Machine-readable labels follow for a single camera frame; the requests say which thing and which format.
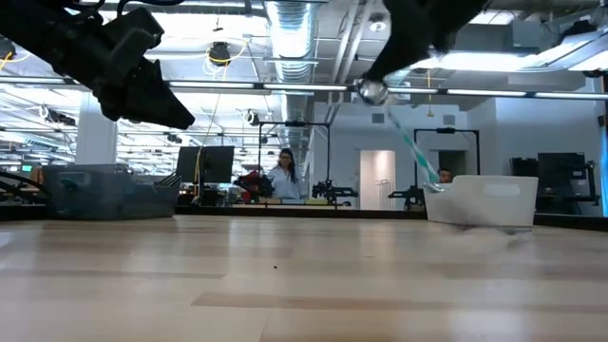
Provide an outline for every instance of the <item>black monitor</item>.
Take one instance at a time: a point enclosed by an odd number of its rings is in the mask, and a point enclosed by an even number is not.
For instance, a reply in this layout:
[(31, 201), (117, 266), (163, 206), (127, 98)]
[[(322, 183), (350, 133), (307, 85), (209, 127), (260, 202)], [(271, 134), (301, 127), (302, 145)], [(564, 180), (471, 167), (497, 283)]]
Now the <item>black monitor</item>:
[(205, 146), (202, 149), (181, 147), (178, 156), (178, 174), (182, 182), (195, 182), (195, 170), (199, 159), (199, 171), (202, 173), (204, 170), (205, 183), (230, 183), (234, 158), (234, 146)]
[(584, 153), (539, 153), (539, 185), (560, 187), (586, 180)]

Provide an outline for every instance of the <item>cable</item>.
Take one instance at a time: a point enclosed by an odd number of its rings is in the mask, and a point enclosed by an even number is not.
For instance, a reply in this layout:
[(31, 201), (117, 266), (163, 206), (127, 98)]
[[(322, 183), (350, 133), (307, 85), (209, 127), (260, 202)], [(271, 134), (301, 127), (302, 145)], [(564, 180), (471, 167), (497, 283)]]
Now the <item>cable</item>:
[(517, 19), (518, 15), (515, 14), (515, 12), (511, 9), (500, 9), (496, 12), (496, 14), (494, 14), (494, 16), (490, 19), (490, 21), (487, 22), (488, 25), (492, 24), (492, 22), (494, 21), (494, 19), (496, 19), (501, 13), (503, 12), (509, 12), (511, 13), (511, 15), (513, 15), (513, 19)]
[(4, 63), (19, 63), (19, 62), (23, 62), (23, 61), (27, 60), (27, 58), (29, 58), (29, 56), (31, 56), (31, 53), (28, 53), (27, 55), (25, 55), (25, 56), (23, 56), (23, 57), (21, 57), (19, 59), (16, 59), (16, 60), (5, 60), (3, 62), (3, 64)]
[(0, 64), (0, 71), (2, 71), (2, 69), (4, 68), (4, 65), (7, 63), (7, 60), (10, 58), (10, 56), (12, 56), (12, 52), (9, 52), (9, 54), (7, 54), (7, 57), (5, 57), (4, 60), (2, 60), (2, 63)]
[(124, 7), (131, 1), (137, 1), (146, 5), (153, 6), (176, 6), (184, 2), (185, 0), (121, 0), (118, 2), (118, 6), (116, 8), (116, 15), (122, 16)]
[[(221, 78), (221, 80), (224, 82), (226, 80), (226, 73), (228, 72), (228, 63), (225, 64), (224, 67), (224, 74)], [(194, 182), (198, 183), (199, 177), (200, 177), (200, 155), (202, 154), (202, 150), (205, 146), (205, 143), (207, 142), (207, 137), (209, 137), (209, 132), (211, 131), (211, 127), (213, 126), (213, 122), (216, 119), (216, 114), (218, 113), (218, 107), (219, 107), (219, 98), (221, 97), (221, 94), (218, 94), (218, 99), (216, 100), (216, 106), (213, 110), (213, 115), (211, 116), (211, 119), (209, 121), (209, 126), (207, 127), (207, 132), (205, 133), (205, 137), (202, 140), (202, 145), (201, 147), (199, 147), (199, 152), (197, 153), (197, 163), (194, 165)], [(194, 196), (198, 196), (200, 194), (200, 189), (198, 187), (197, 184), (195, 184), (195, 194)]]
[(217, 66), (214, 66), (213, 64), (211, 64), (211, 61), (209, 61), (207, 56), (205, 56), (205, 60), (202, 63), (202, 72), (204, 72), (207, 75), (213, 76), (214, 80), (215, 80), (216, 76), (219, 73), (221, 73), (221, 67), (217, 67)]

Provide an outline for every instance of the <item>dark hair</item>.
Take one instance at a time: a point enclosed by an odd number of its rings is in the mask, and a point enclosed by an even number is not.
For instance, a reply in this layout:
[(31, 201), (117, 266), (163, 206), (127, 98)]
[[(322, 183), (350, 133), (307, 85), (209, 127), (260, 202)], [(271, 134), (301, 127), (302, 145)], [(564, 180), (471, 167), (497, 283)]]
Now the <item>dark hair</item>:
[[(290, 177), (292, 179), (292, 182), (295, 182), (294, 152), (292, 152), (291, 148), (283, 148), (281, 150), (281, 152), (278, 154), (278, 156), (280, 157), (282, 154), (289, 155), (289, 157), (292, 159), (292, 163), (289, 164), (289, 174), (290, 174)], [(276, 168), (278, 168), (278, 167), (281, 167), (281, 161), (278, 161), (278, 165), (276, 166)]]

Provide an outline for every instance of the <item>pillar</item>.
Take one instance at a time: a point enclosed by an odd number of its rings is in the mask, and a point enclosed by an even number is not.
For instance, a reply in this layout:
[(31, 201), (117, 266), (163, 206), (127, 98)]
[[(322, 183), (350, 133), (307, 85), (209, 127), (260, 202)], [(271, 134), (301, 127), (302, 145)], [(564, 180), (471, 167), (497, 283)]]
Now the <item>pillar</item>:
[(77, 164), (115, 164), (118, 125), (102, 114), (97, 98), (83, 93), (76, 138)]

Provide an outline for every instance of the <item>metal rail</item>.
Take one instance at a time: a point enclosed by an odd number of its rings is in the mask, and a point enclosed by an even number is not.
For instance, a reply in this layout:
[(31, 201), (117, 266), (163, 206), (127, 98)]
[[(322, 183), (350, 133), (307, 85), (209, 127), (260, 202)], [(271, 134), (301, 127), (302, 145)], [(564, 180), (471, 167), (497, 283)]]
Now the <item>metal rail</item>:
[[(277, 84), (277, 83), (247, 83), (247, 82), (209, 82), (209, 81), (166, 81), (176, 92), (231, 92), (240, 91), (255, 94), (260, 92), (355, 92), (354, 85), (319, 85), (319, 84)], [(86, 90), (77, 81), (61, 77), (14, 77), (0, 76), (0, 86), (31, 86), (44, 88), (70, 88)], [(582, 100), (608, 101), (608, 94), (583, 93), (565, 91), (519, 91), (496, 89), (461, 89), (436, 87), (390, 87), (391, 94), (424, 94), (441, 96), (470, 96), (494, 98), (522, 98), (546, 100)]]

